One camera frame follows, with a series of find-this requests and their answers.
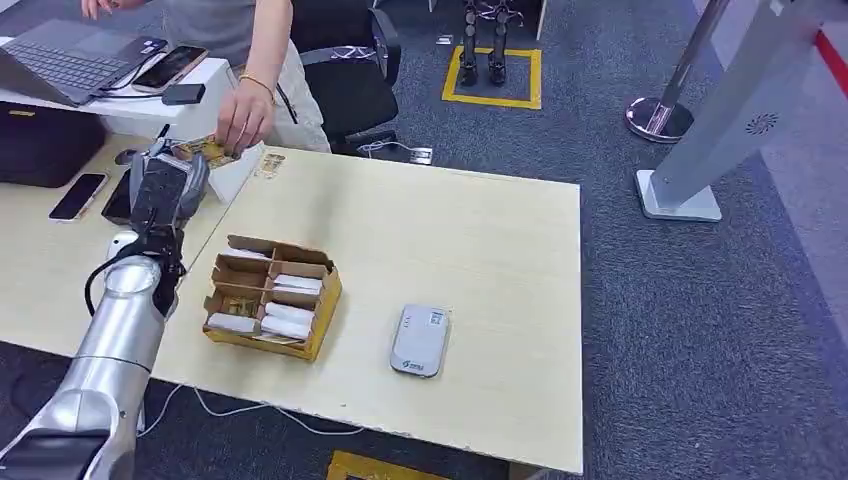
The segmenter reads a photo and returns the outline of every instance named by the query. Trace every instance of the logo on device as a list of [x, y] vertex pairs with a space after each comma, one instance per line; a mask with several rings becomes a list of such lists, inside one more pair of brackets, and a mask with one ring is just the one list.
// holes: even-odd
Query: logo on device
[[411, 368], [413, 370], [424, 370], [424, 365], [420, 365], [418, 363], [413, 363], [409, 360], [406, 360], [405, 362], [403, 362], [403, 368]]

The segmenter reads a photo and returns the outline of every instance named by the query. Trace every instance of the silver robot arm segment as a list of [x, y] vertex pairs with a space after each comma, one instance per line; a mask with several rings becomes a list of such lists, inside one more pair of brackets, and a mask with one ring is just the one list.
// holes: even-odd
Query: silver robot arm segment
[[131, 479], [136, 423], [166, 318], [153, 305], [159, 264], [116, 263], [54, 396], [0, 452], [4, 480]]

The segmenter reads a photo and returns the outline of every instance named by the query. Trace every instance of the person's hand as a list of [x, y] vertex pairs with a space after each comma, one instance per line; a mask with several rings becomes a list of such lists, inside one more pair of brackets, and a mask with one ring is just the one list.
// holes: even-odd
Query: person's hand
[[271, 93], [255, 81], [242, 79], [221, 105], [215, 141], [227, 155], [241, 155], [268, 135], [273, 121]]
[[80, 0], [82, 16], [92, 20], [97, 20], [101, 8], [111, 15], [112, 9], [132, 10], [145, 3], [146, 0]]

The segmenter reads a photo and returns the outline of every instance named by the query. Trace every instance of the chrome stanchion base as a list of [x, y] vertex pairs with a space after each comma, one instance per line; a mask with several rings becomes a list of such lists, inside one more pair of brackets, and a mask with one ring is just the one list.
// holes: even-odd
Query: chrome stanchion base
[[639, 98], [624, 111], [624, 121], [631, 132], [656, 143], [677, 143], [692, 126], [695, 118], [683, 105], [677, 104], [659, 133], [648, 131], [648, 123], [659, 105], [659, 98]]
[[660, 207], [654, 195], [654, 188], [651, 186], [651, 174], [653, 173], [653, 170], [636, 172], [636, 186], [639, 188], [642, 211], [645, 212], [646, 217], [694, 222], [717, 222], [721, 220], [721, 209], [719, 209], [713, 190], [709, 185], [677, 208]]

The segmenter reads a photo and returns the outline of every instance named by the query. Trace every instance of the black office chair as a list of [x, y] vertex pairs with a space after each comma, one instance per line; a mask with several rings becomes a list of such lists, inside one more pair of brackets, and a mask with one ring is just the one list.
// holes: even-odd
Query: black office chair
[[396, 142], [392, 130], [351, 137], [398, 114], [392, 85], [401, 48], [389, 17], [368, 8], [363, 0], [293, 0], [292, 4], [291, 39], [300, 53], [348, 45], [376, 52], [368, 59], [336, 58], [304, 65], [333, 152], [357, 155], [361, 145]]

